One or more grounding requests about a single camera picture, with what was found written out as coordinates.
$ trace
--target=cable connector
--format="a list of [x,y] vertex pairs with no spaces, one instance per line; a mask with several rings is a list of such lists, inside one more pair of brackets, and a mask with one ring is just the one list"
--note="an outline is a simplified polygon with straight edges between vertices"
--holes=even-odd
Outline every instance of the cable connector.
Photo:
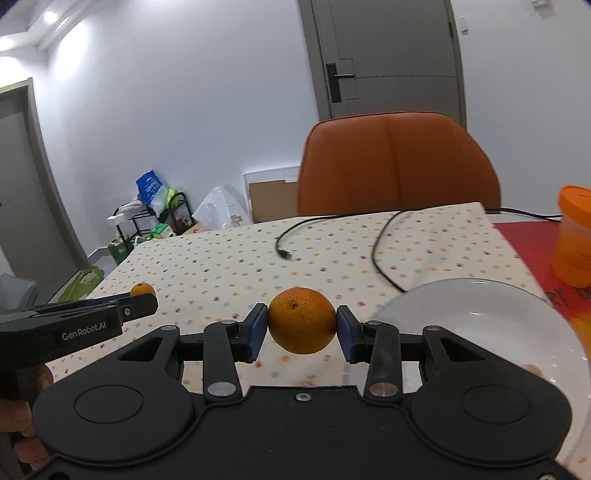
[[277,254],[284,260],[291,260],[291,253],[289,253],[287,250],[278,249]]

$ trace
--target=orange lid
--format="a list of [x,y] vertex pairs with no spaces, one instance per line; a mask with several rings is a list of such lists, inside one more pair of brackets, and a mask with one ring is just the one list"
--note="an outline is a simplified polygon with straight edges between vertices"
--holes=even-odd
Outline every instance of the orange lid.
[[564,215],[591,228],[591,189],[574,185],[562,187],[558,206]]

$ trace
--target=plastic bag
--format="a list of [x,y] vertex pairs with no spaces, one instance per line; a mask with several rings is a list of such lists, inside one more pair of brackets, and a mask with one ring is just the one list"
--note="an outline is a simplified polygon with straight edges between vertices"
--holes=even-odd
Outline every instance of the plastic bag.
[[207,194],[193,213],[193,218],[208,230],[252,224],[248,214],[223,186],[215,187]]
[[166,197],[168,188],[166,188],[153,170],[145,173],[136,181],[139,190],[139,198],[142,199],[159,216],[166,208]]

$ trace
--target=polka dot tablecloth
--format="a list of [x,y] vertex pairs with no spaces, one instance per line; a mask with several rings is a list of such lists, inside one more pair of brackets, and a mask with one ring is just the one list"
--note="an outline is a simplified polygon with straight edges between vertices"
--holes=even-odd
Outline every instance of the polka dot tablecloth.
[[[124,334],[50,364],[57,380],[167,324],[182,333],[211,322],[242,320],[258,302],[294,286],[321,291],[335,307],[348,305],[361,322],[398,295],[371,264],[371,249],[390,213],[304,225],[282,240],[293,257],[275,253],[275,238],[300,219],[146,242],[92,294],[100,297],[151,283],[158,312],[126,323]],[[404,213],[388,227],[376,253],[388,275],[406,289],[442,278],[479,277],[544,293],[478,203]],[[314,355],[293,355],[267,335],[256,363],[239,364],[249,385],[339,385],[345,360],[335,338]],[[201,365],[186,363],[183,384],[201,391]]]

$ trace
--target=door handle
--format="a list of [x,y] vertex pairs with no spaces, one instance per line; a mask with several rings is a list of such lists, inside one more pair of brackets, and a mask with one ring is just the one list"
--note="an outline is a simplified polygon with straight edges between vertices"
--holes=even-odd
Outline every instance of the door handle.
[[333,103],[340,103],[342,100],[340,96],[339,79],[354,79],[355,75],[352,73],[339,75],[336,73],[336,63],[326,64],[326,75],[329,80],[330,101]]

